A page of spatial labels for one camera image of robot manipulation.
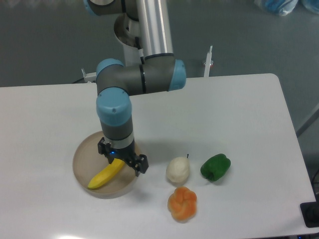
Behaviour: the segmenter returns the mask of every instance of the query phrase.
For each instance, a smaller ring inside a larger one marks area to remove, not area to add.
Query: yellow banana
[[[115,158],[111,164],[95,175],[89,182],[89,189],[96,189],[109,182],[124,166],[125,162]]]

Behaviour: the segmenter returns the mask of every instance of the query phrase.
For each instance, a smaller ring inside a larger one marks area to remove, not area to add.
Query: gray floor
[[[79,0],[55,2],[10,8],[0,1],[0,87],[71,83],[82,67],[94,72],[105,58],[123,60],[112,30],[117,16],[91,17]],[[175,55],[188,77],[203,75],[201,61],[213,44],[211,76],[279,77],[295,128],[319,102],[319,15],[299,5],[273,16],[252,0],[170,0],[168,7]],[[319,120],[299,140],[312,175]]]

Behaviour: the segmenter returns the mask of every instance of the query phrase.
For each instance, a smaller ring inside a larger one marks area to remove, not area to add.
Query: cable
[[[314,184],[315,178],[317,176],[317,174],[319,173],[319,169],[317,170],[317,172],[314,174],[313,179],[311,180],[311,184]]]
[[[72,84],[79,83],[80,81],[83,81],[83,80],[84,80],[84,78],[82,77],[81,79],[79,79],[79,80],[77,80],[77,81],[75,81],[75,82],[72,82]]]

